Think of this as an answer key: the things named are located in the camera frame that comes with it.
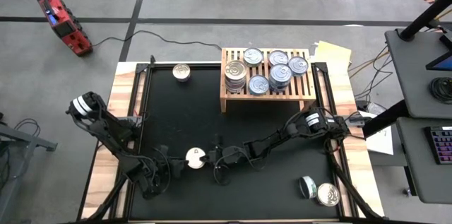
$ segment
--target black floor stripe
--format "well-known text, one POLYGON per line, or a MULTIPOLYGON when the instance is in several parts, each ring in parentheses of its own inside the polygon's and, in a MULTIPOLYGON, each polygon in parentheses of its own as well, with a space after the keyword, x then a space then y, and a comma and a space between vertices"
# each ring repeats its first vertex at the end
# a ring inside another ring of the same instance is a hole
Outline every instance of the black floor stripe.
POLYGON ((137 23, 154 24, 207 24, 207 25, 311 25, 311 26, 408 26, 410 21, 373 20, 279 20, 279 19, 205 19, 205 18, 139 18, 137 23))
MULTIPOLYGON (((81 23, 129 23, 130 18, 77 18, 81 23)), ((45 17, 0 16, 0 22, 46 23, 45 17)))
MULTIPOLYGON (((135 31, 135 27, 136 27, 136 24, 138 21, 138 15, 140 14, 140 9, 141 9, 142 4, 143 4, 143 0, 136 0, 135 7, 133 8, 133 12, 132 12, 132 18, 129 23, 129 28, 127 29, 125 39, 127 39, 128 37, 131 37, 133 35, 133 32, 135 31)), ((132 42, 132 39, 125 41, 124 44, 122 45, 121 54, 119 55, 119 62, 127 61, 127 55, 129 55, 129 49, 130 49, 131 42, 132 42)))

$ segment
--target black pole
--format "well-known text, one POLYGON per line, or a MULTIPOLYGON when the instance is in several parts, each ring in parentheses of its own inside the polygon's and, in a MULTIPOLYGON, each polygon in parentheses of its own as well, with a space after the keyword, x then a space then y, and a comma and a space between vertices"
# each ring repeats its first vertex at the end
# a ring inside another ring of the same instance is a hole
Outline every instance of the black pole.
POLYGON ((399 37, 404 41, 410 41, 415 34, 427 26, 434 20, 444 9, 452 4, 452 0, 437 0, 424 13, 422 13, 416 20, 414 20, 406 29, 399 33, 399 37))

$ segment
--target black mat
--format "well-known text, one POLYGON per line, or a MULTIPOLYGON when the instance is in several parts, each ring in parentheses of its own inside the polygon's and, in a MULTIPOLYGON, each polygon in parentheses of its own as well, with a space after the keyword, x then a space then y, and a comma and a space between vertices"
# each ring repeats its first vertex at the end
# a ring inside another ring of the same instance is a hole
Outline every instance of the black mat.
MULTIPOLYGON (((221 114, 220 70, 192 70, 190 81, 178 83, 171 71, 152 75, 141 153, 153 154, 156 144, 169 146, 169 155, 185 156, 197 146, 212 148, 216 133, 225 145, 263 138, 297 112, 296 102, 230 101, 221 114)), ((222 187, 214 182, 213 169, 185 170, 168 191, 149 201, 135 190, 133 220, 245 220, 337 218, 337 208, 300 199, 296 180, 309 175, 318 184, 332 182, 322 142, 291 141, 270 155, 266 168, 249 165, 230 171, 232 182, 222 187)))

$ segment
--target wooden rack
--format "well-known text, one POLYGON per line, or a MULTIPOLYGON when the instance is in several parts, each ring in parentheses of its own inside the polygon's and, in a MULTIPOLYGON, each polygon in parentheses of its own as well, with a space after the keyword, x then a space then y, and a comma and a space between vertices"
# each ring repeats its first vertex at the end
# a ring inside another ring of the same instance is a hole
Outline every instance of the wooden rack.
POLYGON ((309 50, 307 49, 269 49, 259 48, 263 52, 262 65, 255 68, 247 67, 246 84, 240 93, 231 93, 225 85, 225 66, 228 61, 243 61, 243 53, 246 48, 223 48, 221 51, 221 82, 220 82, 220 103, 221 112, 226 112, 226 102, 228 100, 286 100, 299 101, 300 109, 315 101, 314 80, 312 78, 311 63, 309 61, 309 50), (274 93, 269 90, 265 95, 251 95, 248 90, 249 79, 254 75, 262 75, 268 79, 270 73, 270 63, 268 55, 274 50, 286 52, 289 59, 293 56, 304 57, 308 61, 309 69, 302 77, 292 77, 290 84, 283 93, 274 93))

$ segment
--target white paper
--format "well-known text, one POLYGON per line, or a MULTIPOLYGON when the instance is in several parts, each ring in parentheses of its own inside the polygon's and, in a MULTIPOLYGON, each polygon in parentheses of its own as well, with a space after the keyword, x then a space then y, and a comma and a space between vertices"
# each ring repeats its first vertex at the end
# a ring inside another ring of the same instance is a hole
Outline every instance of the white paper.
MULTIPOLYGON (((375 114, 359 111, 363 117, 375 118, 375 114)), ((367 150, 378 153, 385 153, 394 155, 393 151, 393 135, 391 133, 391 126, 388 126, 374 135, 366 138, 367 150)))

